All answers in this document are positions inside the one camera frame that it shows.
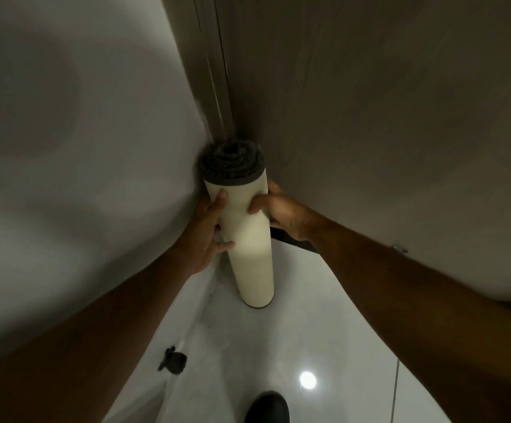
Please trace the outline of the person's right hand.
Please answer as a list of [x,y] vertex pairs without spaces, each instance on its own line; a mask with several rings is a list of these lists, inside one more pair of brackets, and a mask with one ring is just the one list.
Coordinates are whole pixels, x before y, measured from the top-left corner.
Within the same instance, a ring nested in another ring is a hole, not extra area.
[[326,218],[289,196],[271,179],[267,186],[268,193],[275,195],[273,215],[265,213],[271,227],[283,229],[297,241],[310,241],[313,231],[324,224]]

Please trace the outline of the person's left hand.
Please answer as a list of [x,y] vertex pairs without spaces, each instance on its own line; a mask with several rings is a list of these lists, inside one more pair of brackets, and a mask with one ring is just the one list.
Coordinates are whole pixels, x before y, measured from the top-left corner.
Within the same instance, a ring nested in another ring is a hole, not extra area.
[[204,270],[217,255],[213,254],[213,240],[220,232],[219,218],[228,204],[228,193],[217,192],[211,200],[205,193],[198,201],[183,233],[170,248],[172,256],[177,257],[187,276]]

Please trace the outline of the cream mat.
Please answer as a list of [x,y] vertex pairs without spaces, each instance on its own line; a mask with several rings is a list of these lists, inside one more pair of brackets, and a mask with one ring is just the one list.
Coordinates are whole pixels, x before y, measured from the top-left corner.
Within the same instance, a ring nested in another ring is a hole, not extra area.
[[228,195],[219,225],[224,240],[235,243],[228,255],[240,298],[249,307],[266,307],[274,297],[270,222],[262,211],[248,213],[255,196],[268,194],[263,151],[246,140],[214,142],[202,152],[198,168],[211,201],[222,190]]

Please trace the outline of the person's left forearm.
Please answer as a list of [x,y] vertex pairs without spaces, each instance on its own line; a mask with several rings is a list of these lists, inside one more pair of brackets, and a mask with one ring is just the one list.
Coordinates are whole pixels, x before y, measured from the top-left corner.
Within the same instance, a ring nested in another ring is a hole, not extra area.
[[0,423],[101,423],[197,263],[171,248],[0,361]]

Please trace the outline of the person's right forearm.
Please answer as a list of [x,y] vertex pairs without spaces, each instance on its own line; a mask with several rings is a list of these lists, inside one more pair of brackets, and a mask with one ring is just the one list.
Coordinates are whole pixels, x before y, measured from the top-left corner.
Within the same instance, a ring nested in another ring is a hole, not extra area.
[[452,423],[511,423],[511,311],[324,216],[304,234]]

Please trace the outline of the black floor door stop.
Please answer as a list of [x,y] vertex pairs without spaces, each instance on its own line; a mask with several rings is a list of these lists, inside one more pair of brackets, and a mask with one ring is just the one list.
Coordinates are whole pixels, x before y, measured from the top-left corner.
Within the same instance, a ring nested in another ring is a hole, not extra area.
[[178,351],[175,346],[167,348],[157,371],[167,370],[172,375],[180,375],[187,364],[188,356]]

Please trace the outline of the brown wooden door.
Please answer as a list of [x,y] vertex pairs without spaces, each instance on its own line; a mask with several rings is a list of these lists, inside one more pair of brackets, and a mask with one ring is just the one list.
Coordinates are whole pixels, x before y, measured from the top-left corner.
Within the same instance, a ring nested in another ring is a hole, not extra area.
[[511,309],[511,0],[215,4],[268,176]]

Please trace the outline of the person's black shoe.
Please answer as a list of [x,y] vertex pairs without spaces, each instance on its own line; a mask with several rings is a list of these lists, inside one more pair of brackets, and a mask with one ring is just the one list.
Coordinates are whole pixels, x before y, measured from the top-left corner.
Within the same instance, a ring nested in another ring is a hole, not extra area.
[[290,423],[286,399],[276,391],[261,393],[246,413],[244,423]]

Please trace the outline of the grey door frame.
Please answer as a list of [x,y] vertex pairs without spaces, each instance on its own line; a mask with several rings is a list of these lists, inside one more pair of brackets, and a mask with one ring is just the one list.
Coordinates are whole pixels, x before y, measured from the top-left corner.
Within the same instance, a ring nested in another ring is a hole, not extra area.
[[236,137],[216,0],[161,0],[188,83],[215,141]]

